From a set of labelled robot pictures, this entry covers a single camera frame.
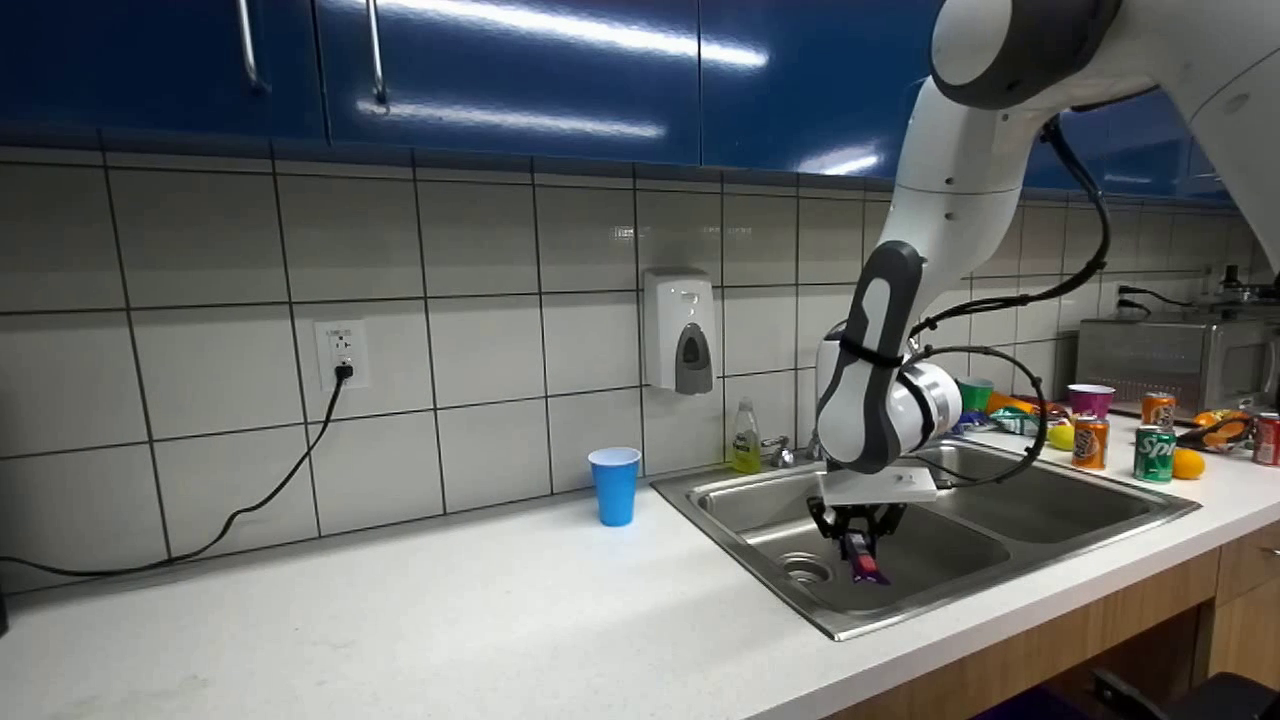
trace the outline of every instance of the fluorescent light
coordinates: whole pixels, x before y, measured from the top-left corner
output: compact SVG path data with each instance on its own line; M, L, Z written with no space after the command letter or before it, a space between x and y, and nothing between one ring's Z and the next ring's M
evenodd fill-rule
M859 174L867 167L881 167L883 154L870 147L832 147L820 154L802 154L796 171L817 171L817 174Z
M360 112L421 121L421 122L454 122L454 127L492 127L492 133L534 133L534 137L608 137L608 139L658 139L669 127L612 121L612 116L554 116L554 112L517 112L517 109L477 109L477 102L390 102L360 98Z
M560 43L697 58L691 30L664 30L664 29L623 25L623 20L538 10L538 7L520 7L520 3L481 3L481 0L378 0L378 7L412 10L412 17L441 17L450 25L505 29L505 30L545 36L545 40L560 40ZM749 43L703 40L703 64L764 68L769 50L749 46Z

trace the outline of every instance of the white tile wall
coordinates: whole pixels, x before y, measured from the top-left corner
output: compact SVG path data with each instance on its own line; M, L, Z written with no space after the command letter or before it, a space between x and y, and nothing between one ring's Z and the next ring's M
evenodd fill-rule
M796 372L729 377L724 395L729 438L735 436L741 409L750 405L756 432L764 442L776 442L778 436L796 442Z
M441 411L446 513L546 497L546 409L489 405Z
M729 287L724 290L724 372L796 368L796 290Z
M203 546L237 508L263 499L303 452L299 427L157 442L172 553ZM311 472L243 514L207 556L315 536Z
M421 185L433 294L534 290L532 188Z
M799 195L799 284L846 284L864 266L859 195Z
M98 167L0 162L0 312L124 307Z
M311 466L321 532L399 522L444 508L433 411L332 424Z
M157 436L198 436L299 419L285 305L139 312L135 353Z
M633 193L538 188L534 206L546 290L635 287Z
M0 454L146 436L118 312L0 317L0 346Z
M402 181L279 174L291 300L425 294Z
M553 482L592 482L592 449L641 449L641 390L553 395Z
M285 300L271 174L112 171L112 195L135 307Z
M724 389L700 395L643 390L648 479L724 466Z
M796 284L796 195L724 195L724 284Z
M721 195L635 193L641 266L703 271L721 284Z
M436 300L433 353L444 409L546 390L534 294Z
M218 553L575 493L599 442L643 449L648 474L724 466L741 398L764 436L807 442L810 346L842 318L883 212L888 193L716 171L0 147L0 546L131 565L165 556L165 536L207 539L299 454L303 415L315 432L321 318L363 318L371 383L344 389L311 464ZM1058 389L1066 331L1109 317L1121 281L1192 294L1205 263L1269 276L1236 212L1112 215L1103 281L957 318L936 345L1000 345ZM1085 203L1023 198L1000 254L936 307L1038 287L1090 244ZM721 284L716 390L641 390L648 266ZM1000 360L941 365L1023 390Z
M0 459L0 553L58 567L165 560L151 452Z
M635 389L635 290L546 294L546 390Z

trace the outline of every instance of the plastic cup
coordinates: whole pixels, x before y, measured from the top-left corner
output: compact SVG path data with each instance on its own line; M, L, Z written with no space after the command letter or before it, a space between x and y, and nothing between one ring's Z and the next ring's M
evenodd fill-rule
M597 449L589 452L599 522L623 529L635 514L641 452L635 449Z
M1100 419L1109 419L1109 415L1112 415L1112 395L1116 395L1112 383L1066 383L1066 409L1071 409L1071 415L1100 415Z

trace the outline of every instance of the countertop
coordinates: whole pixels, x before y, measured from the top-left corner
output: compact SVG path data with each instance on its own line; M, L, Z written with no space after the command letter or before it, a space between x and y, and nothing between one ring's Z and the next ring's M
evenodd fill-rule
M842 645L655 493L633 529L564 497L78 582L11 604L0 717L820 717L1280 521L1280 466L1161 486L1205 508Z

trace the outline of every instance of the stainless steel sink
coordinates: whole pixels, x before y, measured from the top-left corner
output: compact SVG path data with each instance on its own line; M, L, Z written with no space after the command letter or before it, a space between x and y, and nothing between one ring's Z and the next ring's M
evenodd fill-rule
M961 449L946 464L995 474L1016 454ZM888 582L850 580L846 560L807 521L820 464L758 474L697 474L658 493L832 638L870 633L945 601L1035 571L1197 504L1066 466L1026 466L1009 482L962 486L913 504L881 539Z

